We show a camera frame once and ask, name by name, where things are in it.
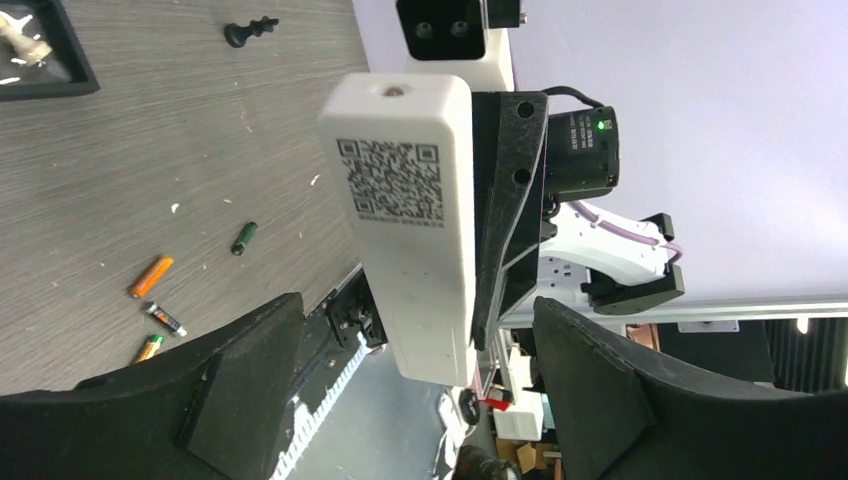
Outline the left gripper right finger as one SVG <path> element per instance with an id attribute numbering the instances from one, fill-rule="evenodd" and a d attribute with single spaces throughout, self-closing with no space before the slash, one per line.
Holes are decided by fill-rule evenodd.
<path id="1" fill-rule="evenodd" d="M 847 394 L 717 374 L 534 302 L 537 360 L 567 479 L 843 479 Z"/>

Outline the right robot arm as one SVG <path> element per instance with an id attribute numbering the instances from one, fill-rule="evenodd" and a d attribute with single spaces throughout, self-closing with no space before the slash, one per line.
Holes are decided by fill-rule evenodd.
<path id="1" fill-rule="evenodd" d="M 619 180 L 613 108 L 564 86 L 476 93 L 472 133 L 476 349 L 536 291 L 545 257 L 588 270 L 578 290 L 600 315 L 642 313 L 683 295 L 669 215 L 629 220 L 590 205 Z"/>

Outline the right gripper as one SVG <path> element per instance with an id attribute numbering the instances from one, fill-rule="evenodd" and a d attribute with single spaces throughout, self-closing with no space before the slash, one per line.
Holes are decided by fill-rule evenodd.
<path id="1" fill-rule="evenodd" d="M 472 96 L 476 292 L 471 339 L 479 351 L 536 289 L 548 98 L 538 91 Z"/>

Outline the white remote control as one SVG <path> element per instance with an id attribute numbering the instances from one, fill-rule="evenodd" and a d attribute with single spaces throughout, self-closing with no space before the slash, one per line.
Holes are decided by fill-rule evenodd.
<path id="1" fill-rule="evenodd" d="M 354 73 L 318 132 L 400 373 L 466 387 L 476 355 L 472 93 L 459 77 Z"/>

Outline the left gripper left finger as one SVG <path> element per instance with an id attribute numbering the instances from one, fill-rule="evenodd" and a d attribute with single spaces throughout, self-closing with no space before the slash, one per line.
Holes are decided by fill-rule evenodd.
<path id="1" fill-rule="evenodd" d="M 284 294 L 154 358 L 1 399 L 5 479 L 268 479 L 305 325 Z"/>

